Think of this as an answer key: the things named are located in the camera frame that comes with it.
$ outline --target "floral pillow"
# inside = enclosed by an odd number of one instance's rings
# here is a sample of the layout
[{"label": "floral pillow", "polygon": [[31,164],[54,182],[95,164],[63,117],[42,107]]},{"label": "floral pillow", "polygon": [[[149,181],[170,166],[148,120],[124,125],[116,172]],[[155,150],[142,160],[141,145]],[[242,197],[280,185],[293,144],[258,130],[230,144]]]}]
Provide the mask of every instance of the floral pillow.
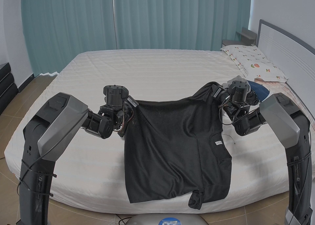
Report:
[{"label": "floral pillow", "polygon": [[287,81],[279,67],[269,61],[257,46],[229,45],[221,50],[231,57],[247,80]]}]

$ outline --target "curtain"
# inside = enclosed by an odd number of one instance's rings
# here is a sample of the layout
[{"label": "curtain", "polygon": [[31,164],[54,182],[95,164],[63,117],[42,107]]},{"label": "curtain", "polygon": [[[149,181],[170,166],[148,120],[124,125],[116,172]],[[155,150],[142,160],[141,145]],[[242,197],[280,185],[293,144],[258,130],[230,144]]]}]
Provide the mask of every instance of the curtain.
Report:
[{"label": "curtain", "polygon": [[117,49],[113,0],[21,0],[21,13],[35,76],[82,52]]},{"label": "curtain", "polygon": [[251,0],[114,0],[118,49],[219,50],[248,28]]}]

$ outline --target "white headboard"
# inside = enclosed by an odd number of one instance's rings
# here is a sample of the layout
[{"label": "white headboard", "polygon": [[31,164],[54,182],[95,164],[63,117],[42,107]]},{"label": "white headboard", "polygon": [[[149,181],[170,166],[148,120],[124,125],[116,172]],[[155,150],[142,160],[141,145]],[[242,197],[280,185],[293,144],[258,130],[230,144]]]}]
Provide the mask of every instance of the white headboard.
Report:
[{"label": "white headboard", "polygon": [[287,84],[315,117],[315,49],[264,20],[259,22],[258,48],[288,78]]}]

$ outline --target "blue logo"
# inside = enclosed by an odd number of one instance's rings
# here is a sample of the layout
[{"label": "blue logo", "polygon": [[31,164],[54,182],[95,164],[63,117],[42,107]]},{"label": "blue logo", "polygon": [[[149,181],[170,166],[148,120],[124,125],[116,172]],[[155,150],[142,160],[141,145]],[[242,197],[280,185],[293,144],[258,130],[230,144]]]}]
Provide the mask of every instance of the blue logo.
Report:
[{"label": "blue logo", "polygon": [[176,218],[168,217],[161,220],[158,225],[181,225],[181,223]]}]

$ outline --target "mattress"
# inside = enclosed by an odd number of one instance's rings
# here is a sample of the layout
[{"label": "mattress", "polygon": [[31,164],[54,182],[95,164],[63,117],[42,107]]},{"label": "mattress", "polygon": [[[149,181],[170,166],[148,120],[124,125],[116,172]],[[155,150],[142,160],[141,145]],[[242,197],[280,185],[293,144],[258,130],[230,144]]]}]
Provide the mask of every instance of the mattress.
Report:
[{"label": "mattress", "polygon": [[[22,119],[5,150],[8,167],[19,176],[24,145],[22,130],[58,92],[72,94],[98,112],[104,104],[105,85],[123,85],[139,100],[173,101],[193,95],[209,81],[223,83],[237,75],[242,73],[224,52],[142,49],[79,54]],[[298,100],[283,84],[264,85]],[[267,124],[244,137],[238,136],[232,126],[223,126],[223,140],[233,158],[231,188],[225,199],[204,203],[201,210],[188,207],[190,193],[168,200],[129,203],[124,181],[123,138],[113,133],[103,140],[82,129],[56,162],[54,173],[58,176],[53,178],[51,193],[53,199],[82,209],[140,214],[224,211],[288,191],[284,148]]]}]

